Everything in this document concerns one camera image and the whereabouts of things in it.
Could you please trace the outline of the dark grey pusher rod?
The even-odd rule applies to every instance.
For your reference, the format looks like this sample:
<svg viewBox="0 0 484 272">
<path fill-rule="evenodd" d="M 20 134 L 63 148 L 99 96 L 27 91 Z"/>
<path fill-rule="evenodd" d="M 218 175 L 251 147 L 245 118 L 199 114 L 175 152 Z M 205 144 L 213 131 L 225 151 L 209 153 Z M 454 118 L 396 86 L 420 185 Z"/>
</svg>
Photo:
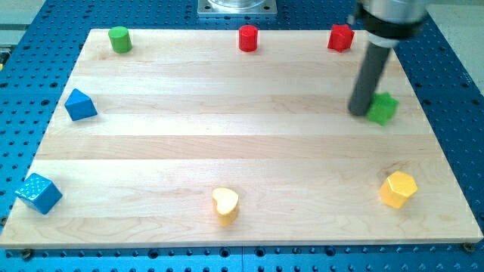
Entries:
<svg viewBox="0 0 484 272">
<path fill-rule="evenodd" d="M 368 113 L 389 53 L 390 48 L 368 43 L 348 104 L 352 115 L 365 116 Z"/>
</svg>

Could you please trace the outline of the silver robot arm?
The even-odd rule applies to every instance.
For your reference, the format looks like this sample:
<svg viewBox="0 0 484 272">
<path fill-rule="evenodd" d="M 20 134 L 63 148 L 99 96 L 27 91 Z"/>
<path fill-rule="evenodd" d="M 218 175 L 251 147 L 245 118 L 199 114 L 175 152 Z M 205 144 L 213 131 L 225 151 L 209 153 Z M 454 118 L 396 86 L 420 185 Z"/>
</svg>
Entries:
<svg viewBox="0 0 484 272">
<path fill-rule="evenodd" d="M 364 116 L 383 74 L 390 50 L 419 34 L 428 18 L 427 0 L 358 0 L 347 23 L 360 20 L 368 46 L 349 101 L 349 112 Z"/>
</svg>

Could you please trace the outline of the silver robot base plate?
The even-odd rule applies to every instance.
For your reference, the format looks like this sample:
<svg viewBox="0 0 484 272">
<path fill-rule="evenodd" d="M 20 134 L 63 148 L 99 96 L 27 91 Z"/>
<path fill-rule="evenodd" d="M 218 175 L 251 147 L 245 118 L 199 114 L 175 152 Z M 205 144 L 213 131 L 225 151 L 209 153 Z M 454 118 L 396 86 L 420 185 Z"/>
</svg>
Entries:
<svg viewBox="0 0 484 272">
<path fill-rule="evenodd" d="M 220 14 L 276 14 L 276 0 L 198 0 L 197 13 Z"/>
</svg>

